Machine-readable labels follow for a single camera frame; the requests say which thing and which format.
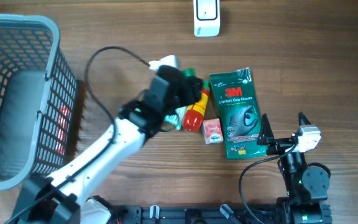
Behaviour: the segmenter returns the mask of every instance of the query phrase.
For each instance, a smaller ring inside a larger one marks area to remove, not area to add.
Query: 3m logo
[[[226,97],[242,96],[241,87],[237,87],[237,89],[227,88],[224,91],[226,92]]]

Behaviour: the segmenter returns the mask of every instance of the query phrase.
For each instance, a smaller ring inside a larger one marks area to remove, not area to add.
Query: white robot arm
[[[88,209],[97,205],[85,205],[93,190],[121,160],[137,152],[160,131],[166,115],[174,114],[176,108],[194,104],[201,98],[203,81],[176,66],[177,59],[172,55],[151,62],[150,69],[157,73],[143,99],[123,105],[114,120],[115,125],[110,125],[74,161],[44,179],[25,181],[12,218],[7,223],[15,223],[19,217],[19,223],[40,220],[42,223],[85,223],[87,218],[80,218],[80,211],[87,214],[91,222],[101,223],[100,219],[94,222],[94,211]]]

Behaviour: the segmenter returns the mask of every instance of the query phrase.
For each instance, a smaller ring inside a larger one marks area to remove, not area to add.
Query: red bottle
[[[206,104],[209,97],[209,80],[204,81],[203,90],[201,91],[201,100],[194,105],[187,107],[183,117],[182,126],[188,131],[198,131],[203,124]]]

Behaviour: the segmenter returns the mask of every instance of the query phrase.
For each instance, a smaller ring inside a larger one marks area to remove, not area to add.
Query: small box
[[[205,144],[218,144],[223,142],[223,134],[219,118],[203,121],[203,134]]]

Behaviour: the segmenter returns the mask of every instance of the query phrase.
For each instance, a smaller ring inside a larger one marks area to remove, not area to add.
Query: glove package
[[[250,68],[211,74],[211,85],[221,117],[226,157],[251,159],[266,156],[267,146],[256,144],[260,113]]]

